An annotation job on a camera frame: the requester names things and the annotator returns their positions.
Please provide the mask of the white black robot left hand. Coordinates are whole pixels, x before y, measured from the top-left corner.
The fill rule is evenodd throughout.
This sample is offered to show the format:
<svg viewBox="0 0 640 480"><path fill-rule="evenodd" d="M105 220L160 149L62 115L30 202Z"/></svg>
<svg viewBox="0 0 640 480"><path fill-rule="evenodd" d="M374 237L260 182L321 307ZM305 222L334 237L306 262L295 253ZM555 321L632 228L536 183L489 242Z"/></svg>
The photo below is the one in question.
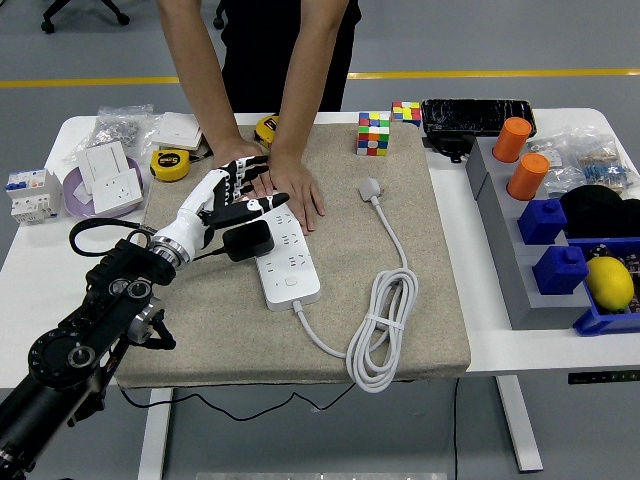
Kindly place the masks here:
<svg viewBox="0 0 640 480"><path fill-rule="evenodd" d="M240 158L210 171L188 195L176 219L155 233L150 250L180 269L209 245L216 230L254 220L285 204L286 193L244 200L251 181L268 171L264 155Z"/></svg>

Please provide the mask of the person's left hand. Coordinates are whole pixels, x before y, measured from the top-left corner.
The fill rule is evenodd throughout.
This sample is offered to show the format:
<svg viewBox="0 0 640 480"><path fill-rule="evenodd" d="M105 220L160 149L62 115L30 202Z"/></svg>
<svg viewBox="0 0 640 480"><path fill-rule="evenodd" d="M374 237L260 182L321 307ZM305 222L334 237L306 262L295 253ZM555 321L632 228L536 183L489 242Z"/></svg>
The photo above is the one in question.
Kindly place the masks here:
<svg viewBox="0 0 640 480"><path fill-rule="evenodd" d="M302 232L308 235L316 230L318 216L326 214L324 199L316 179L296 156L272 154L269 170L262 176L266 191L289 195L288 205L298 220Z"/></svg>

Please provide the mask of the person's right hand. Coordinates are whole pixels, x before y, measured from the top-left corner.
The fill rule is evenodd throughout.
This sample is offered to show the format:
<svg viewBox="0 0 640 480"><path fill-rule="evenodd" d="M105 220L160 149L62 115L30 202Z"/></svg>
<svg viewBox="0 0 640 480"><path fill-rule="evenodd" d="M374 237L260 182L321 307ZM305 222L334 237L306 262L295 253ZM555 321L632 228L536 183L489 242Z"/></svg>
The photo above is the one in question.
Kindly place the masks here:
<svg viewBox="0 0 640 480"><path fill-rule="evenodd" d="M240 158L264 155L263 150L258 145L240 137L217 141L212 150L214 154L212 160L213 169L223 167L227 163ZM244 181L244 186L249 185L252 186L252 190L247 193L250 198L265 197L274 193L271 177L267 171L260 175L249 175Z"/></svg>

